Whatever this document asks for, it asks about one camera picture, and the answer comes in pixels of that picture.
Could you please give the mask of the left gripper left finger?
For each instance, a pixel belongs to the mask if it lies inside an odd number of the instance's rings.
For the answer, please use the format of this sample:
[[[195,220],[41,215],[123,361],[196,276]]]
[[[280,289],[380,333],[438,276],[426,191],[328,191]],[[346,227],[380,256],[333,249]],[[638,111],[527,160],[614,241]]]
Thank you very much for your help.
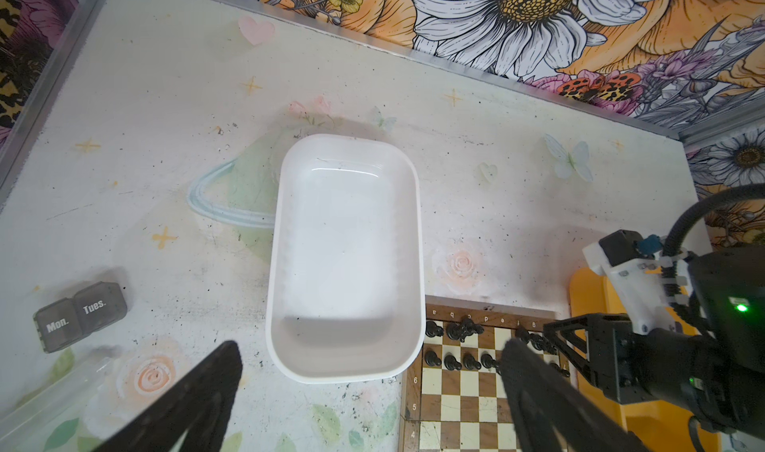
[[[243,365],[237,342],[227,340],[145,412],[104,441],[99,451],[219,451]]]

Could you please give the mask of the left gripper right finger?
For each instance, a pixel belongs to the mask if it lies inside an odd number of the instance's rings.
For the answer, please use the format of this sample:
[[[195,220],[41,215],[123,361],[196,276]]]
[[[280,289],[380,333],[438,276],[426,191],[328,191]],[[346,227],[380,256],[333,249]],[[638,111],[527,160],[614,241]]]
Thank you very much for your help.
[[[524,451],[645,451],[521,340],[508,340],[499,366],[515,430]]]

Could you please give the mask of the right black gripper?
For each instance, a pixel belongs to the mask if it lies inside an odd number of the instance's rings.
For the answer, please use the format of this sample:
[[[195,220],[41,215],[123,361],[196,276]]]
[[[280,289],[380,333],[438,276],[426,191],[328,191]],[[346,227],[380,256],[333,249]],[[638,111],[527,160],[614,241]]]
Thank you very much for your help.
[[[619,404],[654,401],[633,370],[637,335],[625,314],[584,314],[549,322],[543,336],[586,382]]]

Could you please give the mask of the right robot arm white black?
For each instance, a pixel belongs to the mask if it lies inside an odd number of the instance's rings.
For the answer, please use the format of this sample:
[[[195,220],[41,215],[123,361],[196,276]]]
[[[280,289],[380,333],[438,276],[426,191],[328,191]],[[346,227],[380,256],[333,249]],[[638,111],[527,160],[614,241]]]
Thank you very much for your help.
[[[662,246],[619,230],[586,247],[625,310],[546,324],[546,340],[613,402],[662,400],[708,431],[763,438],[763,248],[665,258]]]

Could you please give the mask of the wooden chess board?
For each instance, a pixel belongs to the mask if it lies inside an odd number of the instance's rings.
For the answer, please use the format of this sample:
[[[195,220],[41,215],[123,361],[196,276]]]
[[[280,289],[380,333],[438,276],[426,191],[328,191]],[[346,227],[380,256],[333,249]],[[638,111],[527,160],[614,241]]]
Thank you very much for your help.
[[[539,336],[555,314],[429,297],[426,336],[404,374],[402,451],[518,451],[521,442],[495,369],[518,328]]]

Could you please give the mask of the yellow plastic bin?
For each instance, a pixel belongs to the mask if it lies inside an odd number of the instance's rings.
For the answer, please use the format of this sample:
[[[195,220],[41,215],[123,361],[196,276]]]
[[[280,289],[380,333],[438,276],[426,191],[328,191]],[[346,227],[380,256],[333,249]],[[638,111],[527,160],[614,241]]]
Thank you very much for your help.
[[[625,318],[625,307],[608,278],[589,269],[577,272],[570,285],[573,322],[581,320],[590,331],[591,358],[585,362],[600,372],[596,349],[600,332],[615,342],[615,381],[581,385],[579,390],[617,424],[643,441],[651,451],[719,451],[720,434],[703,429],[711,420],[702,401],[695,399],[692,367],[713,358],[698,334],[685,336],[669,310],[668,330],[635,334],[634,320]]]

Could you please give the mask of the white plastic bin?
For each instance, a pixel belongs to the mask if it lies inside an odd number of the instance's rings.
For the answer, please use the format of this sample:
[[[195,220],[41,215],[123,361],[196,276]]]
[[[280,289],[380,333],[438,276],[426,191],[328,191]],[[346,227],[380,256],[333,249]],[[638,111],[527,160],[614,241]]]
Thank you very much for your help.
[[[393,377],[426,330],[420,183],[384,142],[315,134],[280,175],[266,313],[276,366],[306,384]]]

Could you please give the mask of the small grey metal bracket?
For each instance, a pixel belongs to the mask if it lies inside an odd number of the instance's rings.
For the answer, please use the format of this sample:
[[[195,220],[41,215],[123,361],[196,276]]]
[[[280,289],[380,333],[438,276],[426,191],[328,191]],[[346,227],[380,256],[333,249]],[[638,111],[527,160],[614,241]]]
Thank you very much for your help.
[[[123,288],[99,282],[35,312],[33,321],[43,352],[65,350],[94,332],[122,320],[128,312]]]

